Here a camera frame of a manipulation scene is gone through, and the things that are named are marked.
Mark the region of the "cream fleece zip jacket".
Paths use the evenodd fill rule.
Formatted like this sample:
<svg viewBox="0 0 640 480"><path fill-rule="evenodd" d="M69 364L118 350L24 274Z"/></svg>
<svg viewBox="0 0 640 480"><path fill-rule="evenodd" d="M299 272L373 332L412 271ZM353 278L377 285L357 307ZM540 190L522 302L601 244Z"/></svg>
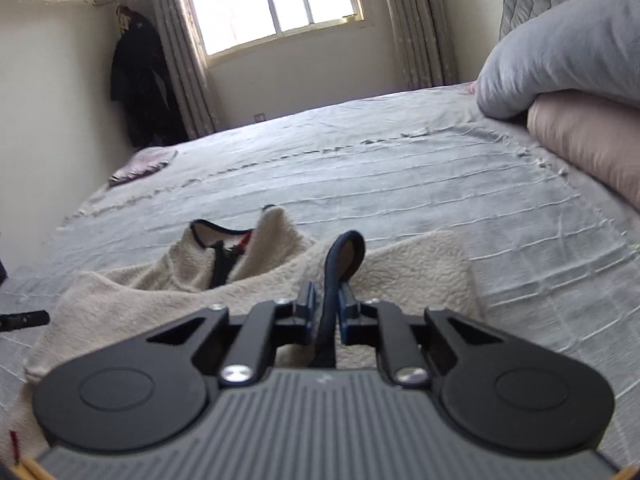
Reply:
<svg viewBox="0 0 640 480"><path fill-rule="evenodd" d="M333 240L313 240L280 207L254 229L226 233L196 220L153 262L81 272L62 295L25 364L25 385L1 424L1 457L12 457L14 431L23 455L48 445L32 414L32 389L52 368L214 304L244 314L258 302L296 296L299 286L324 282ZM350 281L362 299L398 304L409 314L446 308L484 318L471 263L447 232L429 232L367 252Z"/></svg>

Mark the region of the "grey checked bedspread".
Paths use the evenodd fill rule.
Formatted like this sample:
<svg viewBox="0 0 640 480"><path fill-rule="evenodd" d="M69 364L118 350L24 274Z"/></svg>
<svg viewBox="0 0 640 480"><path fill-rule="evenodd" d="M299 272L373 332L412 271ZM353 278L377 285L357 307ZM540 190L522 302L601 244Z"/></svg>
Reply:
<svg viewBox="0 0 640 480"><path fill-rule="evenodd" d="M450 231L486 320L595 367L616 394L603 451L639 458L639 215L480 114L462 86L350 101L182 144L157 174L102 188L1 289L6 312L54 311L81 271L150 262L188 224L250 228L283 207L316 240L369 248Z"/></svg>

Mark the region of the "pink pillow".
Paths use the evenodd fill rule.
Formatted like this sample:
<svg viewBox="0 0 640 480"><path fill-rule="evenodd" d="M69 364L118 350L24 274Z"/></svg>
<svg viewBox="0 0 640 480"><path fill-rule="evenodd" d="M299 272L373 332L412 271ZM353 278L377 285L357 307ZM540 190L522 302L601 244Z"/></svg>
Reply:
<svg viewBox="0 0 640 480"><path fill-rule="evenodd" d="M538 96L529 133L548 151L639 207L639 111L577 91Z"/></svg>

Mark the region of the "blue-grey pillow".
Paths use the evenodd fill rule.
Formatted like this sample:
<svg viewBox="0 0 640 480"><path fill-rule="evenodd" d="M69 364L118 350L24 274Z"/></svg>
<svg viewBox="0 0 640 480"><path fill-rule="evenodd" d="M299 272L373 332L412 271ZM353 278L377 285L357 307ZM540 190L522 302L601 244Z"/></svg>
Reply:
<svg viewBox="0 0 640 480"><path fill-rule="evenodd" d="M518 26L475 81L480 111L509 119L575 90L639 106L639 0L568 0Z"/></svg>

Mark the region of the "right grey curtain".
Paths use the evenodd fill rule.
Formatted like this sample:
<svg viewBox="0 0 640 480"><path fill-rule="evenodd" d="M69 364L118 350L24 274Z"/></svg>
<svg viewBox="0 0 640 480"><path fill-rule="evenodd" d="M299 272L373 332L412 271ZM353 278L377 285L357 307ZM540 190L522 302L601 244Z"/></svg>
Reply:
<svg viewBox="0 0 640 480"><path fill-rule="evenodd" d="M459 82L444 0L386 0L399 63L407 90Z"/></svg>

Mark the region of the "dark hanging coat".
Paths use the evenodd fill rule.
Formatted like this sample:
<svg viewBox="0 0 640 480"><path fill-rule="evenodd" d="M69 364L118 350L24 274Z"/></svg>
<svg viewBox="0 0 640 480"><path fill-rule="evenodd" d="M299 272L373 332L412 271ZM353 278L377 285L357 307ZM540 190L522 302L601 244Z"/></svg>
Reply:
<svg viewBox="0 0 640 480"><path fill-rule="evenodd" d="M120 37L111 67L111 100L124 111L134 148L171 146L186 142L174 87L160 35L142 14L118 6Z"/></svg>

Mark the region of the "grey curtain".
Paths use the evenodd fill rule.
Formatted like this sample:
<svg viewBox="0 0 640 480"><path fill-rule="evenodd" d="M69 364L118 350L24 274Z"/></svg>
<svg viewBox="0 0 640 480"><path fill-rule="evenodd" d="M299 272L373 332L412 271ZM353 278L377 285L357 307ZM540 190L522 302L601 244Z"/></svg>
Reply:
<svg viewBox="0 0 640 480"><path fill-rule="evenodd" d="M224 128L217 92L209 82L204 42L192 0L124 0L149 18L160 34L183 125L190 138Z"/></svg>
<svg viewBox="0 0 640 480"><path fill-rule="evenodd" d="M444 0L386 0L399 63L407 90L459 82Z"/></svg>

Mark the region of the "left grey curtain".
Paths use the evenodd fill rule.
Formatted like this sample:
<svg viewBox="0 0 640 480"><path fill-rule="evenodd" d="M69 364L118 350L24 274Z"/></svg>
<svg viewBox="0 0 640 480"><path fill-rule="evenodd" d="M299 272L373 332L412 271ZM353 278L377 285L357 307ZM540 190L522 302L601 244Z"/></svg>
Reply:
<svg viewBox="0 0 640 480"><path fill-rule="evenodd" d="M209 82L204 42L192 0L124 0L149 18L160 34L183 125L190 138L224 128L217 92Z"/></svg>

